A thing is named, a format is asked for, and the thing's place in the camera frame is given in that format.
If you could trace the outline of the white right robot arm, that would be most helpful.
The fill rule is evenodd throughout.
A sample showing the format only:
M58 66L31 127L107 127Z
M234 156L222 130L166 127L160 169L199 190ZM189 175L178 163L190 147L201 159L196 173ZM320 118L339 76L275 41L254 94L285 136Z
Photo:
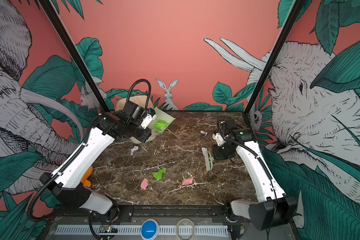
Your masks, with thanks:
M251 221L259 231L289 223L297 210L297 200L286 195L266 164L257 139L250 128L241 128L234 120L217 119L213 156L227 160L239 156L244 163L257 196L257 203L234 200L231 213Z

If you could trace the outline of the pale green hand brush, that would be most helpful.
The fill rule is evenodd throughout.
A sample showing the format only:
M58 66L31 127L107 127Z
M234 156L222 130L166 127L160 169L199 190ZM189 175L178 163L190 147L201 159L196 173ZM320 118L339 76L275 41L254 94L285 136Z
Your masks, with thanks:
M202 153L205 157L206 169L209 172L213 169L214 157L207 148L202 148Z

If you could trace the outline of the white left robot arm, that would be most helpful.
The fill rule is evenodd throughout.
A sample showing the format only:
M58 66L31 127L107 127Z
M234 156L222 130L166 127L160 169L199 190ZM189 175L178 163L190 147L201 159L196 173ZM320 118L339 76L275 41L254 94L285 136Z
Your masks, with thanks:
M40 177L44 185L29 204L27 217L30 221L46 220L66 208L83 209L102 215L107 222L113 222L118 218L120 210L117 203L110 197L84 186L82 178L99 155L115 140L135 138L144 143L152 135L148 126L156 117L156 113L154 109L148 107L150 97L147 96L144 107L130 100L134 87L139 83L151 86L146 79L134 82L129 89L124 108L96 117L87 128L83 141L69 158L51 174L44 173ZM37 218L33 215L33 209L45 190L50 190L62 207Z

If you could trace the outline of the small green paper scrap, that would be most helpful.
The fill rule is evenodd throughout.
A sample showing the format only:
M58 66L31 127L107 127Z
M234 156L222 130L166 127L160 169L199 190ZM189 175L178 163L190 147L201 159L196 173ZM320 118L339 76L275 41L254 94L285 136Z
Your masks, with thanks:
M154 129L158 132L163 132L167 127L169 123L163 120L157 120L157 122L154 124Z

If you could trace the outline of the large green paper scrap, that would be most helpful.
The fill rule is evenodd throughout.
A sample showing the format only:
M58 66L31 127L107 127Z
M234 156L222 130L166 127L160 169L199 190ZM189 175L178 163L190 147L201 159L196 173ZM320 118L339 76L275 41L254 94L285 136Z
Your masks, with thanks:
M157 180L160 181L163 179L163 175L167 172L166 168L162 168L160 169L158 172L153 172L152 175L153 177Z

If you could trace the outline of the pale green dustpan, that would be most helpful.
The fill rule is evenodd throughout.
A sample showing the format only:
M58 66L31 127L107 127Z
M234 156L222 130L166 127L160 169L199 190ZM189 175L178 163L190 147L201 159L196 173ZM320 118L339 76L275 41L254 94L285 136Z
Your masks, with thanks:
M154 110L156 117L149 124L149 128L158 133L162 133L175 120L175 118L159 108L154 108Z

